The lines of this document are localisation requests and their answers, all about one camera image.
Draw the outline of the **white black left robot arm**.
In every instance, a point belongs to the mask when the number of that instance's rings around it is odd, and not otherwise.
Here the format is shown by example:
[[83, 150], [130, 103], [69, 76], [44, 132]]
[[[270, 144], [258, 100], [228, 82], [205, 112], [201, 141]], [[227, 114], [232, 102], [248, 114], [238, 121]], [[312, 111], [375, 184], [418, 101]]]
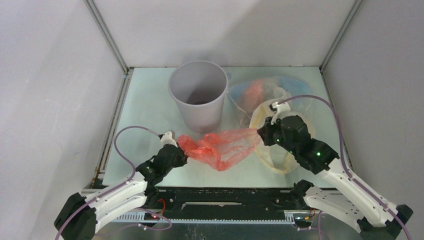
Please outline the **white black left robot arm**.
[[65, 240], [91, 240], [105, 225], [126, 212], [153, 208], [158, 202], [156, 185], [174, 168], [187, 164], [188, 156], [172, 144], [135, 168], [121, 183], [86, 196], [71, 195], [54, 221]]

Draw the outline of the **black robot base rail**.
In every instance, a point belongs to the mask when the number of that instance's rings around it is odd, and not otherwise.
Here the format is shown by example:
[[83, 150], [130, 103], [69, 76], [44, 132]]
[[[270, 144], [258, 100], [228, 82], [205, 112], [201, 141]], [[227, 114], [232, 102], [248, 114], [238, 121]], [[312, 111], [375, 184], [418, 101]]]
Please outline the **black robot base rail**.
[[309, 207], [291, 188], [158, 187], [144, 208], [158, 210], [171, 221], [282, 222], [310, 220]]

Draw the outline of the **white translucent bag of bags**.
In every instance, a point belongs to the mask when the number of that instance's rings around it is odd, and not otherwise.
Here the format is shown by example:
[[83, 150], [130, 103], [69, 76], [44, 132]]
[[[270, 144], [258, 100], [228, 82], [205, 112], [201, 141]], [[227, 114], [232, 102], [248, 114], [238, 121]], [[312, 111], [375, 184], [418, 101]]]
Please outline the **white translucent bag of bags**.
[[237, 83], [228, 90], [230, 102], [242, 128], [249, 126], [254, 110], [262, 103], [312, 93], [307, 82], [285, 76], [257, 78]]

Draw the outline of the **red translucent trash bag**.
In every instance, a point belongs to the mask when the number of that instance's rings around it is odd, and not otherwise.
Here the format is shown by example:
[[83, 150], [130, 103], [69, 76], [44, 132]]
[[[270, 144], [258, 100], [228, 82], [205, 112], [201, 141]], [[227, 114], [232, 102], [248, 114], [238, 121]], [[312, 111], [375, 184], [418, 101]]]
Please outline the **red translucent trash bag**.
[[177, 138], [185, 155], [219, 172], [237, 165], [262, 142], [255, 128], [207, 133], [197, 140], [185, 134]]

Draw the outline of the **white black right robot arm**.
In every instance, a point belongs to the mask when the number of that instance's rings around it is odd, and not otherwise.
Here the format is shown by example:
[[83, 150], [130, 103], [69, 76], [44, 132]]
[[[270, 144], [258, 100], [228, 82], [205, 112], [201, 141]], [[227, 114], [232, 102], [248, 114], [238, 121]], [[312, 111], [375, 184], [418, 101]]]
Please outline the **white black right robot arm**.
[[367, 185], [327, 143], [312, 138], [298, 115], [282, 119], [269, 116], [257, 130], [265, 146], [278, 145], [294, 156], [304, 169], [333, 185], [344, 198], [326, 196], [306, 180], [292, 190], [291, 204], [297, 209], [317, 208], [356, 230], [363, 240], [394, 240], [413, 215], [406, 204], [390, 202]]

